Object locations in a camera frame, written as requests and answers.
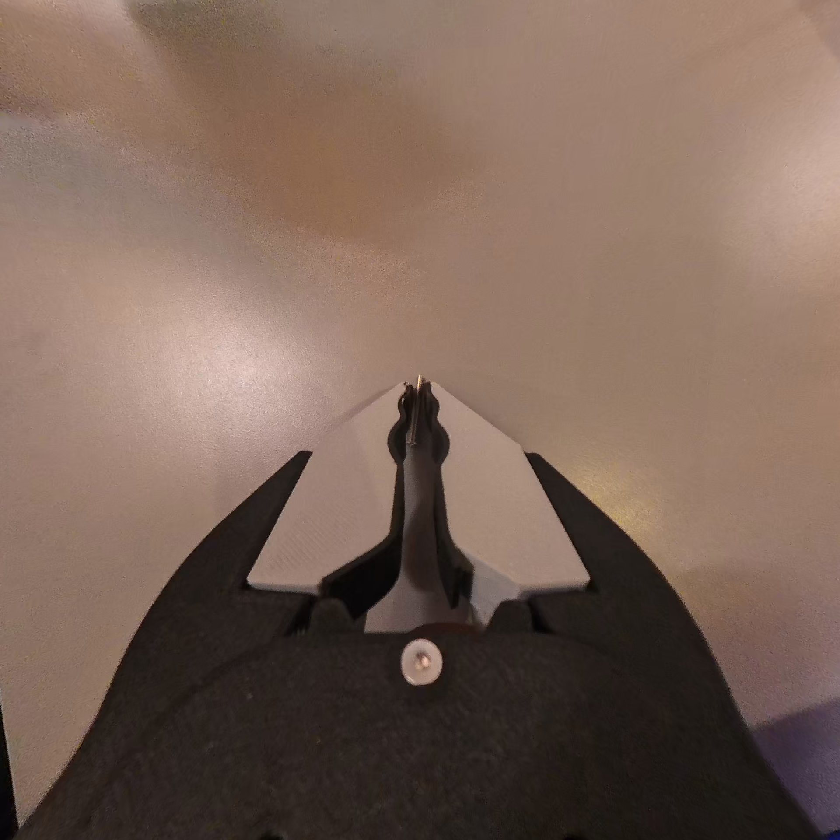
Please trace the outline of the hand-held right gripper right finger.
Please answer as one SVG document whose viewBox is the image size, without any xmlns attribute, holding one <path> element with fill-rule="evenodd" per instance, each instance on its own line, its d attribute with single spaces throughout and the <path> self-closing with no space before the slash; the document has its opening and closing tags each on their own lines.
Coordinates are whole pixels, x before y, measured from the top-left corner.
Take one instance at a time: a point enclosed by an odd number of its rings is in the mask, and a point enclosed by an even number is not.
<svg viewBox="0 0 840 840">
<path fill-rule="evenodd" d="M 434 436 L 438 567 L 452 606 L 487 626 L 504 602 L 591 581 L 523 448 L 440 384 L 425 382 Z"/>
</svg>

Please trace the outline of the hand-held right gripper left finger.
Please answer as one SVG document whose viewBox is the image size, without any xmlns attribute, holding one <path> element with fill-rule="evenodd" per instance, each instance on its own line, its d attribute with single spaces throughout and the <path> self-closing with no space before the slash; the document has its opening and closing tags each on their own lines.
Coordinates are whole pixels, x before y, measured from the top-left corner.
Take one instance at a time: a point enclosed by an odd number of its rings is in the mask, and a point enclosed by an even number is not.
<svg viewBox="0 0 840 840">
<path fill-rule="evenodd" d="M 357 619 L 393 588 L 412 410 L 413 387 L 398 384 L 315 446 L 248 573 L 252 589 L 332 598 Z"/>
</svg>

